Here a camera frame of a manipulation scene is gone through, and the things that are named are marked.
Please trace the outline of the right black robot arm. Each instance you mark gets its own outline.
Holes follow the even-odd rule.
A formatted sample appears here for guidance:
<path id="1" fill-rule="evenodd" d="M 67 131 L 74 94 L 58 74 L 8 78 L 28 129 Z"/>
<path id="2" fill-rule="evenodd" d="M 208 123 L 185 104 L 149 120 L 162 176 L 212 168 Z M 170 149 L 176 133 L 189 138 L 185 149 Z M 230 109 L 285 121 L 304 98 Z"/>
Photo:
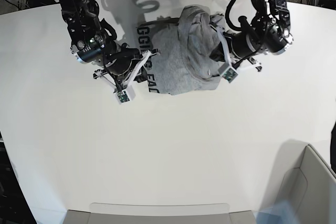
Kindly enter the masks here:
<path id="1" fill-rule="evenodd" d="M 125 90 L 132 82 L 148 80 L 144 54 L 127 43 L 117 42 L 116 30 L 99 18 L 96 0 L 54 0 L 60 4 L 61 15 L 71 38 L 71 54 L 82 64 L 99 67 L 94 79 L 104 79 L 116 92 Z"/>

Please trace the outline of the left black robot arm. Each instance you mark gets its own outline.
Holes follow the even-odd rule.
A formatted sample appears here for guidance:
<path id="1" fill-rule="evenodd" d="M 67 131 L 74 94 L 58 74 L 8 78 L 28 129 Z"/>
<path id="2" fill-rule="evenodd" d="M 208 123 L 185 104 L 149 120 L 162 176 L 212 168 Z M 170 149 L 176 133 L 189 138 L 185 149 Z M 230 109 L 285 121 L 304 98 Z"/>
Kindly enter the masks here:
<path id="1" fill-rule="evenodd" d="M 256 65 L 256 56 L 283 53 L 293 42 L 290 32 L 290 12 L 287 0 L 251 0 L 256 13 L 249 22 L 246 16 L 239 16 L 239 25 L 234 25 L 230 12 L 237 0 L 231 0 L 226 7 L 225 22 L 229 30 L 222 35 L 227 42 L 228 52 L 218 45 L 210 58 L 216 62 L 229 62 L 238 69 L 244 61 Z"/>

